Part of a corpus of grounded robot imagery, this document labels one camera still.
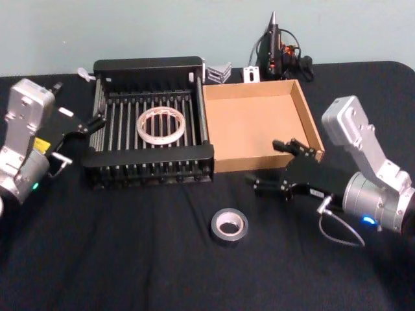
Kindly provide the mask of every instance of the cardboard box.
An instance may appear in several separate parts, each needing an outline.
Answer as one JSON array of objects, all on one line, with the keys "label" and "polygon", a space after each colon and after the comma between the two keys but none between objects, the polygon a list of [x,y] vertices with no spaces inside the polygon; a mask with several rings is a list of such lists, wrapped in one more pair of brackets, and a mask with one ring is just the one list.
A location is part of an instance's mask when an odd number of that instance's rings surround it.
[{"label": "cardboard box", "polygon": [[274,151],[272,141],[296,138],[324,147],[297,80],[204,86],[215,172],[284,167],[292,155]]}]

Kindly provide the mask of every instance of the dish rack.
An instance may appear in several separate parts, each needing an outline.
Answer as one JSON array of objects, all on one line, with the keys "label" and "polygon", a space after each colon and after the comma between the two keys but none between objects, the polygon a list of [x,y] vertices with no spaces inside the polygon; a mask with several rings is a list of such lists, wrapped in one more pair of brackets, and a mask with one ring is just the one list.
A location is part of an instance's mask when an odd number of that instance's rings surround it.
[{"label": "dish rack", "polygon": [[[199,57],[99,60],[93,115],[106,125],[89,139],[82,159],[96,188],[213,180],[213,145],[209,142]],[[171,107],[185,117],[185,132],[174,143],[153,145],[138,135],[136,122],[146,110]],[[166,136],[176,119],[147,120],[151,135]]]}]

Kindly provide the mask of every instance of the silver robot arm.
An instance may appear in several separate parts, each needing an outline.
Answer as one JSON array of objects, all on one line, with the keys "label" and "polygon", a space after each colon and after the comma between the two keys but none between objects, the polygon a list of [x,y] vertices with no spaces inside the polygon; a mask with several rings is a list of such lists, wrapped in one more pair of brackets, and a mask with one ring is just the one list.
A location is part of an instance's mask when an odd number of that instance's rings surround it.
[{"label": "silver robot arm", "polygon": [[344,212],[370,217],[401,233],[415,189],[409,174],[386,158],[359,99],[337,98],[323,114],[322,124],[332,143],[343,146],[360,169],[346,187]]},{"label": "silver robot arm", "polygon": [[[10,90],[5,144],[0,150],[0,194],[22,204],[33,185],[48,171],[49,162],[33,148],[36,132],[49,118],[55,97],[27,79]],[[3,202],[0,199],[1,211]]]}]

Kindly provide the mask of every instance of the black tablecloth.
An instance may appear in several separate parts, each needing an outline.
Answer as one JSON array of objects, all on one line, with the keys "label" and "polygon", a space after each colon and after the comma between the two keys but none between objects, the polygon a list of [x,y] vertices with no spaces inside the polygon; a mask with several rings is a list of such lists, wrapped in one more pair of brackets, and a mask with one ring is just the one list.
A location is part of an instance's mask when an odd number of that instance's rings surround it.
[{"label": "black tablecloth", "polygon": [[[316,65],[315,75],[302,87],[324,162],[357,169],[320,124],[334,98],[357,95],[385,154],[415,176],[414,71],[342,63]],[[90,117],[93,84],[75,75],[31,78],[62,81],[56,105]],[[234,71],[231,80],[240,79]],[[1,115],[18,80],[0,78]],[[334,244],[318,230],[318,200],[255,197],[243,172],[217,174],[213,183],[92,191],[80,166],[84,147],[63,147],[74,163],[41,183],[0,237],[0,310],[415,310],[413,240],[348,219],[366,248]],[[249,221],[234,249],[209,237],[211,217],[226,207]]]}]

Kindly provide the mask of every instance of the roll of tape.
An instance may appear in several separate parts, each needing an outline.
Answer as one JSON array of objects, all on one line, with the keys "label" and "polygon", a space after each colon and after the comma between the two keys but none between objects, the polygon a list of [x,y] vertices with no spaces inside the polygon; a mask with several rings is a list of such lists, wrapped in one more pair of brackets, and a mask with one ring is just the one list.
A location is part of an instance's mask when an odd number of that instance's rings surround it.
[{"label": "roll of tape", "polygon": [[[232,225],[234,232],[227,232],[225,225]],[[212,218],[211,232],[217,242],[224,246],[236,245],[248,232],[248,220],[237,209],[221,209]]]},{"label": "roll of tape", "polygon": [[[143,127],[147,119],[154,117],[155,115],[159,115],[160,117],[162,115],[167,115],[168,118],[174,117],[178,121],[179,127],[176,129],[174,133],[168,136],[149,135]],[[186,121],[184,119],[184,116],[178,110],[174,108],[170,108],[170,107],[155,107],[155,108],[146,110],[144,113],[142,113],[139,116],[137,120],[137,126],[136,126],[138,135],[142,138],[142,140],[144,140],[146,143],[156,144],[156,145],[174,143],[184,134],[185,127],[186,127]]]}]

